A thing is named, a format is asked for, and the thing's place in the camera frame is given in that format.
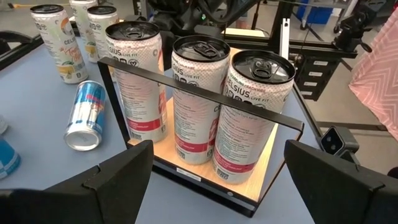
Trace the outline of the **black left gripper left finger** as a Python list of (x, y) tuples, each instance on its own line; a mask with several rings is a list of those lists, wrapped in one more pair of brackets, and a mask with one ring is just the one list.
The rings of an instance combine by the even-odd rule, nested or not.
[(145, 140), (45, 190), (0, 190), (0, 224), (135, 224), (153, 160)]

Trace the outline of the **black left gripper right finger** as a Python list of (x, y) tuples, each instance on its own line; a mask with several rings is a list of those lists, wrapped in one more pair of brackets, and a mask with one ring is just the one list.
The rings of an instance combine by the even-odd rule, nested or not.
[(398, 224), (398, 179), (294, 140), (284, 159), (315, 224)]

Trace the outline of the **Celsius Peach Vibe can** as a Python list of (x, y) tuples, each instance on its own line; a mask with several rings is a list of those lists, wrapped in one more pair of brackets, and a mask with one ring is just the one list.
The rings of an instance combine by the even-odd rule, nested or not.
[[(280, 113), (290, 93), (294, 66), (285, 58), (263, 50), (234, 54), (223, 95)], [(228, 184), (242, 184), (252, 174), (274, 123), (222, 106), (213, 153), (213, 168)]]
[[(191, 35), (174, 42), (174, 79), (221, 94), (231, 49), (215, 37)], [(221, 105), (174, 89), (175, 148), (187, 164), (199, 165), (212, 157)]]
[[(106, 28), (109, 56), (118, 62), (164, 73), (162, 38), (158, 26), (124, 21)], [(128, 130), (133, 139), (161, 141), (167, 135), (167, 98), (163, 84), (114, 69)]]

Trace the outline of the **Celsius Tropical Vibe can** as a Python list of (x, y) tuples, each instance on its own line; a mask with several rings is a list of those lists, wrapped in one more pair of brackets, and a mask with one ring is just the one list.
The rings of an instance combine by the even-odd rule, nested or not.
[(30, 14), (62, 81), (67, 84), (85, 81), (88, 78), (85, 62), (64, 7), (41, 4), (31, 7)]
[(110, 57), (106, 28), (119, 22), (117, 9), (114, 6), (92, 6), (87, 9), (87, 13), (99, 58)]
[(80, 37), (83, 39), (84, 50), (88, 56), (88, 60), (92, 63), (96, 63), (99, 60), (99, 55), (96, 48), (94, 33), (90, 27), (87, 9), (92, 6), (97, 6), (97, 0), (69, 0), (69, 3), (73, 15), (75, 16), (75, 22)]

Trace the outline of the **blue silver Red Bull can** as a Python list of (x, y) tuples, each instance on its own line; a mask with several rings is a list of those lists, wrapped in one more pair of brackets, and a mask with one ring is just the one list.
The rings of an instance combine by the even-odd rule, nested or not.
[(21, 163), (21, 157), (0, 135), (0, 179), (10, 176)]
[(99, 146), (104, 129), (105, 99), (102, 84), (88, 80), (78, 85), (64, 134), (69, 147), (89, 151)]

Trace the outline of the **black box with white labels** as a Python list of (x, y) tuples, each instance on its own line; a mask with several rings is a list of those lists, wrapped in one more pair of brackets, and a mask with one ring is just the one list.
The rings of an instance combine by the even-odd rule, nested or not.
[(303, 97), (317, 101), (339, 64), (338, 58), (299, 56), (294, 62), (295, 83)]

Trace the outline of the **blue storage bin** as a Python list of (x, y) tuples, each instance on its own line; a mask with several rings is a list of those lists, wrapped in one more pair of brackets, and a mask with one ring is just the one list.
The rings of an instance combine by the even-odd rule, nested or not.
[(327, 24), (333, 12), (333, 9), (328, 7), (312, 7), (309, 11), (308, 9), (308, 6), (301, 5), (297, 8), (295, 15), (300, 21), (304, 19), (306, 23), (311, 24)]

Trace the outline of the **light wooden plank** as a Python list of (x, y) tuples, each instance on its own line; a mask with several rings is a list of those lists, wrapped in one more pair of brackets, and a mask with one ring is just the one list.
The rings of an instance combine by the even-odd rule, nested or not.
[(228, 27), (221, 32), (223, 35), (233, 37), (269, 37), (264, 31), (251, 29), (237, 29)]

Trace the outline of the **wooden shelf with black frame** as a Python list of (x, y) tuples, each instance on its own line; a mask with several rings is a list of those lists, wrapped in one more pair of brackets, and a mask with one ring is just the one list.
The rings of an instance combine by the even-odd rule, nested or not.
[(252, 217), (255, 214), (262, 199), (285, 164), (284, 161), (280, 161), (275, 168), (275, 172), (268, 170), (272, 161), (271, 155), (274, 152), (273, 145), (277, 132), (286, 127), (298, 132), (296, 139), (302, 137), (305, 127), (304, 123), (284, 114), (245, 105), (221, 94), (213, 93), (199, 87), (190, 87), (186, 83), (176, 81), (165, 75), (133, 67), (108, 57), (102, 58), (98, 62), (98, 67), (126, 145), (138, 144), (138, 141), (133, 140), (128, 133), (118, 94), (109, 74), (110, 67), (163, 84), (170, 89), (183, 90), (206, 100), (212, 100), (216, 103), (248, 112), (259, 118), (268, 119), (273, 123), (271, 126), (271, 135), (260, 155), (259, 162), (254, 167), (253, 173), (248, 180), (237, 185), (228, 184), (217, 177), (210, 162), (202, 165), (189, 165), (179, 159), (175, 152), (174, 131), (172, 129), (168, 131), (165, 139), (154, 144), (153, 171), (247, 217)]

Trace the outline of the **black table frame rail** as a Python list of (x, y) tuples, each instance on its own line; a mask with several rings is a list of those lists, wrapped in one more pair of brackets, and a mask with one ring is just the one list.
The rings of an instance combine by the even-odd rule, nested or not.
[[(37, 48), (45, 47), (40, 35), (32, 38), (33, 42), (30, 44), (9, 43), (11, 50), (0, 55), (0, 79), (1, 76), (7, 72), (9, 66), (15, 68), (21, 67), (22, 63), (19, 60), (22, 57), (25, 57)], [(268, 46), (269, 37), (233, 37), (226, 35), (223, 37), (223, 40), (232, 48), (266, 50), (272, 52), (271, 48)], [(345, 58), (355, 58), (358, 55), (357, 51), (344, 52), (337, 49), (332, 43), (307, 42), (304, 40), (291, 40), (289, 42), (289, 52), (299, 56), (338, 58), (340, 59), (340, 63), (343, 63)], [(17, 89), (0, 81), (1, 113), (5, 112), (6, 108), (12, 103), (17, 103), (16, 93)]]

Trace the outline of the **white metal bracket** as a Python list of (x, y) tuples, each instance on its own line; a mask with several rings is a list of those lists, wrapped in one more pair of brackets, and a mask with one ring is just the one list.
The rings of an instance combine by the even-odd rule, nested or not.
[(287, 60), (289, 59), (289, 42), (290, 42), (290, 19), (283, 18), (280, 28), (279, 55)]

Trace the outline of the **black rig post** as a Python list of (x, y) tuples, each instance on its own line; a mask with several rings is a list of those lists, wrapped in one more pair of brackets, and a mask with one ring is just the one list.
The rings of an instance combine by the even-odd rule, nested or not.
[(280, 32), (283, 19), (290, 19), (296, 0), (280, 0), (274, 17), (268, 46), (275, 53), (279, 53)]

